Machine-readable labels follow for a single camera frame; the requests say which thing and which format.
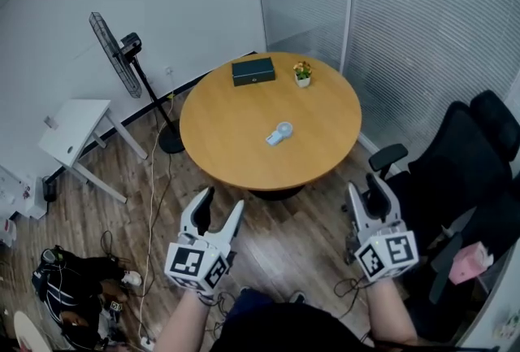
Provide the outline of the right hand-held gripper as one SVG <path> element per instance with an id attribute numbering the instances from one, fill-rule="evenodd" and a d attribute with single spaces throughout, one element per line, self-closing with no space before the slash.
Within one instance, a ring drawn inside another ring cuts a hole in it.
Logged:
<path id="1" fill-rule="evenodd" d="M 389 185 L 373 173 L 366 174 L 365 204 L 358 187 L 347 186 L 348 213 L 356 234 L 371 233 L 354 256 L 370 283 L 402 275 L 419 261 L 415 235 L 401 220 L 401 207 Z"/>

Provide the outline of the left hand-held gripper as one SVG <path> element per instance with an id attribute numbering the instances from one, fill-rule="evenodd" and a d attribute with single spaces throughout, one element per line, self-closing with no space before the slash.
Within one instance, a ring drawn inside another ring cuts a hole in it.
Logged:
<path id="1" fill-rule="evenodd" d="M 168 247 L 164 267 L 165 275 L 174 284 L 202 296 L 213 296 L 232 266 L 231 243 L 238 233 L 245 207 L 245 202 L 240 200 L 218 232 L 206 233 L 210 227 L 214 194 L 213 187 L 206 187 L 184 208 L 181 232 L 177 242 Z"/>

